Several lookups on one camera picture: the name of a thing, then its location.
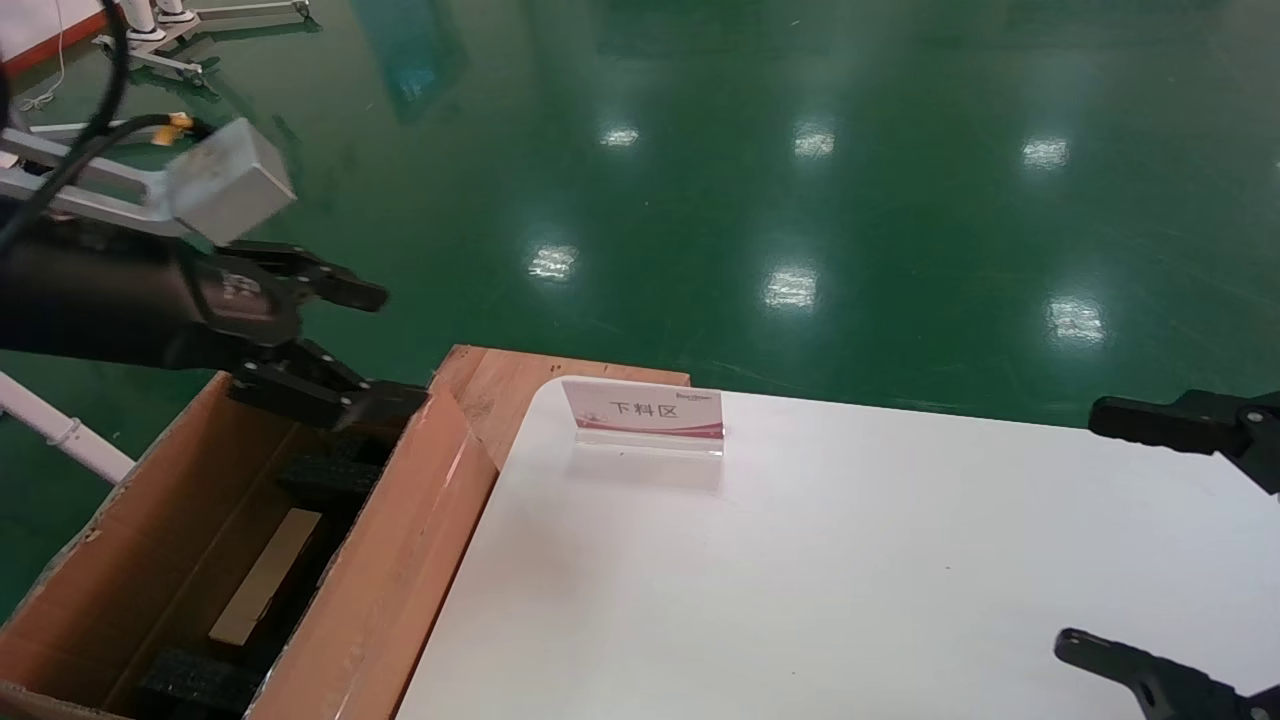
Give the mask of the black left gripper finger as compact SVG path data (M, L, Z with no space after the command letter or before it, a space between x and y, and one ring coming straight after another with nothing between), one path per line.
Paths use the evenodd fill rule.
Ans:
M362 313L379 313L390 299L385 287L365 281L351 269L301 246L243 242L225 247L225 255L252 263L270 275L292 283L301 299L320 299Z
M367 379L308 340L252 354L228 373L234 401L329 432L401 430L429 397L422 386Z

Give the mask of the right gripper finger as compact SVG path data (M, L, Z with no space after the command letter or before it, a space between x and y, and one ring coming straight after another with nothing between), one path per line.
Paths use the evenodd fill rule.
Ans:
M1254 397L1189 389L1170 404L1107 396L1087 429L1179 454L1222 455L1266 495L1279 493L1279 393Z
M1244 696L1198 669L1080 629L1062 629L1053 655L1129 689L1146 719L1279 717L1277 685Z

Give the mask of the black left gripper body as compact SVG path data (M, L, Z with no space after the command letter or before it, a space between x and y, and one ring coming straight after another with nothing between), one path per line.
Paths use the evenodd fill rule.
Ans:
M87 220L36 222L3 249L3 347L233 372L297 341L294 293L252 263Z

